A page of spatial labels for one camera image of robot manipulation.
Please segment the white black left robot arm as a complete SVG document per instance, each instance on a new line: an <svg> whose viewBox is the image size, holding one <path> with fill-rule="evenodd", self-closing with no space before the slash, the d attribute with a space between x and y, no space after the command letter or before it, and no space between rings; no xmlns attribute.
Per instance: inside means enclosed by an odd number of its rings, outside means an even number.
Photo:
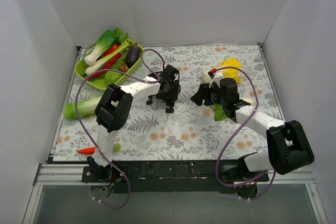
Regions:
<svg viewBox="0 0 336 224"><path fill-rule="evenodd" d="M166 103L165 112L174 113L174 105L181 91L180 72L167 65L162 71L151 73L144 82L134 82L125 86L111 84L105 90L96 109L98 124L98 146L94 154L87 158L90 172L100 182L111 178L113 147L118 130L126 123L133 102L148 98L146 104L152 104L156 98Z"/></svg>

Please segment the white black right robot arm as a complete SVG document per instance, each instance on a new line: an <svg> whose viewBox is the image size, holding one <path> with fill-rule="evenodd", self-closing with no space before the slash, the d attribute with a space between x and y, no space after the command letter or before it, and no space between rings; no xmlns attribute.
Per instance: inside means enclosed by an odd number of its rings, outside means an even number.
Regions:
<svg viewBox="0 0 336 224"><path fill-rule="evenodd" d="M238 160L238 176L251 180L257 172L274 170L280 175L310 165L314 154L300 122L285 122L256 111L249 102L241 99L237 83L223 78L219 83L200 84L191 97L198 106L219 105L227 118L257 132L267 141L265 152L242 156Z"/></svg>

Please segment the black headed key bunch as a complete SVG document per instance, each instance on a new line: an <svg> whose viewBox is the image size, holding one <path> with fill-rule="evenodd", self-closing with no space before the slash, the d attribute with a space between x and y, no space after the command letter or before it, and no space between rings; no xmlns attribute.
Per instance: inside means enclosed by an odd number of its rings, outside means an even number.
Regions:
<svg viewBox="0 0 336 224"><path fill-rule="evenodd" d="M154 101L153 101L153 100L147 100L147 101L146 101L146 105L147 105L150 109L155 109L155 105L154 105Z"/></svg>

